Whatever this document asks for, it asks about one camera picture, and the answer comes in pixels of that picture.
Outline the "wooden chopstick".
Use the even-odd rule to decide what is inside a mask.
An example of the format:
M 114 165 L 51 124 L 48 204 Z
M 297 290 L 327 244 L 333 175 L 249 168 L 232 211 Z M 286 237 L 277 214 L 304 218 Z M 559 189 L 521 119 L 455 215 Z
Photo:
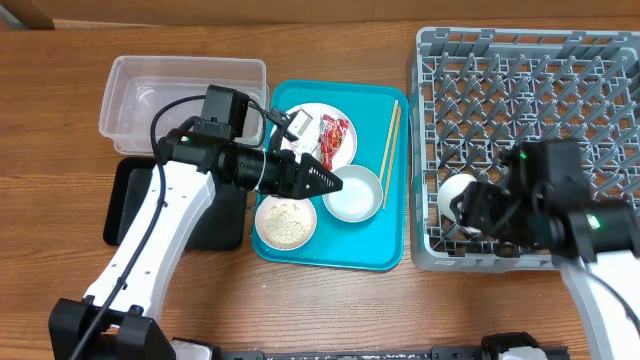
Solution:
M 386 184 L 384 189 L 383 210 L 386 210 L 386 205 L 389 197 L 390 184 L 391 184 L 391 178 L 393 174 L 393 166 L 394 166 L 394 160 L 395 160 L 396 144 L 397 144 L 397 138 L 399 133 L 399 125 L 402 117 L 402 108 L 397 104 L 395 107 L 396 107 L 395 119 L 393 121 L 393 127 L 392 127 L 393 132 L 389 135 L 391 152 L 390 152 L 388 164 L 387 164 L 388 166 L 387 166 Z
M 387 164 L 387 157 L 388 157 L 389 147 L 390 147 L 390 143 L 391 143 L 391 136 L 392 136 L 392 133 L 393 133 L 394 124 L 395 124 L 395 120 L 396 120 L 396 117 L 397 117 L 398 109 L 399 109 L 398 100 L 395 100 L 394 101 L 394 107 L 393 107 L 392 115 L 391 115 L 391 119 L 390 119 L 390 123 L 389 123 L 388 132 L 387 132 L 387 138 L 386 138 L 385 148 L 384 148 L 384 152 L 383 152 L 383 159 L 382 159 L 381 168 L 380 168 L 380 172 L 379 172 L 379 180 L 381 182 L 382 182 L 384 174 L 385 174 L 385 169 L 386 169 L 386 164 Z

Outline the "pile of rice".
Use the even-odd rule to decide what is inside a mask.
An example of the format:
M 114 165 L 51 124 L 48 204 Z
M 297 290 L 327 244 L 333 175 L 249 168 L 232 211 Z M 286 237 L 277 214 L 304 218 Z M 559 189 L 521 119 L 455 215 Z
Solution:
M 273 206 L 265 217 L 267 240 L 278 247 L 297 246 L 309 237 L 311 222 L 296 204 Z

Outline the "red snack wrapper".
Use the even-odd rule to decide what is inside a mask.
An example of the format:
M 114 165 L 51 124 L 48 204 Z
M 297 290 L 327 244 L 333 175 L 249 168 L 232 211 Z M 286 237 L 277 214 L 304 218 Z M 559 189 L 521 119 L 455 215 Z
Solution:
M 329 170 L 333 168 L 333 158 L 342 146 L 349 125 L 346 119 L 333 118 L 328 114 L 321 116 L 320 156 L 321 162 Z

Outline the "white cup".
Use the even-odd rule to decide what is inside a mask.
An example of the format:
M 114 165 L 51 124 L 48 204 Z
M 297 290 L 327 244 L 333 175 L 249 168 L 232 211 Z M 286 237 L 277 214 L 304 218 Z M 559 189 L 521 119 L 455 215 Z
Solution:
M 469 184 L 476 181 L 477 179 L 474 176 L 462 173 L 451 176 L 443 182 L 437 193 L 437 205 L 440 213 L 453 223 L 458 224 L 458 220 L 451 209 L 452 200 L 461 195 Z

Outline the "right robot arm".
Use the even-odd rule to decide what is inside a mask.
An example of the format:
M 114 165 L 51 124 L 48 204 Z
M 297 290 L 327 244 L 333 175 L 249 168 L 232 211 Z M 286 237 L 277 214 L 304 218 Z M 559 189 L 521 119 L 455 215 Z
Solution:
M 574 139 L 501 153 L 506 181 L 449 177 L 410 201 L 411 258 L 429 271 L 560 271 L 595 359 L 639 356 L 639 223 L 620 199 L 596 201 Z

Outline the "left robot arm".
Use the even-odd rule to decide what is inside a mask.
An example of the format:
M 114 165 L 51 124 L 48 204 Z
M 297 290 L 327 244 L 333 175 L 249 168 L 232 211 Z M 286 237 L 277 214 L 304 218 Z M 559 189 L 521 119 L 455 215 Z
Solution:
M 147 193 L 109 265 L 80 301 L 61 298 L 49 318 L 57 359 L 218 359 L 203 342 L 169 340 L 159 318 L 177 263 L 219 184 L 280 198 L 307 199 L 342 189 L 342 180 L 308 153 L 242 145 L 248 109 L 236 89 L 211 85 L 202 112 L 150 138 L 155 160 Z

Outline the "large white plate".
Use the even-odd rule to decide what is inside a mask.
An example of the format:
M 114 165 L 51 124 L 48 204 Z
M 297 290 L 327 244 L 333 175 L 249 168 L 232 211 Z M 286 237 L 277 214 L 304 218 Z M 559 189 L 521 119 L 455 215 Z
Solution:
M 301 105 L 296 105 L 292 108 L 290 108 L 289 110 L 286 111 L 286 113 L 291 113 L 294 110 L 298 110 L 299 108 L 304 109 L 307 113 L 309 113 L 312 117 L 314 118 L 318 118 L 319 120 L 321 120 L 321 116 L 324 114 L 328 114 L 333 118 L 341 118 L 341 119 L 346 119 L 350 122 L 348 131 L 346 133 L 346 136 L 344 137 L 343 143 L 341 148 L 337 151 L 337 153 L 335 154 L 334 158 L 333 158 L 333 168 L 331 169 L 331 171 L 334 173 L 334 171 L 340 167 L 346 166 L 346 165 L 351 165 L 353 160 L 355 159 L 355 155 L 357 153 L 357 133 L 355 130 L 355 125 L 352 123 L 352 121 L 349 119 L 349 117 L 344 114 L 342 111 L 340 111 L 339 109 L 337 109 L 334 106 L 331 105 L 327 105 L 327 104 L 323 104 L 323 103 L 304 103 Z M 291 147 L 291 143 L 294 141 L 289 141 L 286 138 L 282 138 L 281 140 L 281 144 L 277 145 L 276 148 L 280 149 L 280 150 L 291 150 L 294 152 L 295 156 L 296 156 L 296 161 L 300 164 L 301 161 L 301 156 L 302 154 L 298 154 L 296 153 L 292 147 Z M 321 156 L 320 156 L 320 136 L 318 139 L 318 147 L 316 149 L 316 151 L 311 154 L 312 156 L 314 156 L 316 159 L 318 159 L 321 162 Z

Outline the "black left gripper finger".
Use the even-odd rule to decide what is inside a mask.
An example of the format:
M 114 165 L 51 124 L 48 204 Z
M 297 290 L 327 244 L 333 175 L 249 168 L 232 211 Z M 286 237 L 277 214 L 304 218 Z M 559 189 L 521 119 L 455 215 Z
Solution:
M 339 178 L 298 178 L 292 188 L 293 199 L 307 199 L 340 191 L 343 181 Z
M 309 153 L 303 153 L 299 175 L 305 186 L 338 186 L 340 178 Z

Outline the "white napkin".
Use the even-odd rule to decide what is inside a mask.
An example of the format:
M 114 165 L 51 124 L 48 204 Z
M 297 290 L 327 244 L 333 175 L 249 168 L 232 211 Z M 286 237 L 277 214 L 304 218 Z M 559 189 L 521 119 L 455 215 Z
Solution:
M 313 154 L 318 147 L 320 136 L 320 120 L 306 115 L 296 118 L 290 130 L 298 139 L 291 143 L 292 149 L 298 153 Z

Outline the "grey bowl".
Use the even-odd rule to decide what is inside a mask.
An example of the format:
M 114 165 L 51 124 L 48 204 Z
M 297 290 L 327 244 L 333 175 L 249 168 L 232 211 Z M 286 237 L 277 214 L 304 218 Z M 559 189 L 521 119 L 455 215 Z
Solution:
M 337 219 L 356 223 L 368 220 L 382 205 L 383 191 L 378 177 L 360 165 L 346 165 L 334 171 L 343 182 L 340 191 L 322 196 L 327 210 Z

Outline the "small pink bowl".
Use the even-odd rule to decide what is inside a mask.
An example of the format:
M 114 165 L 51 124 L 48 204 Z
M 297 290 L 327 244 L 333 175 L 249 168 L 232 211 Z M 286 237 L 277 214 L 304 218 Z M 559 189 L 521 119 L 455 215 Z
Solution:
M 317 226 L 316 210 L 308 199 L 268 196 L 257 207 L 255 228 L 269 248 L 290 251 L 312 237 Z

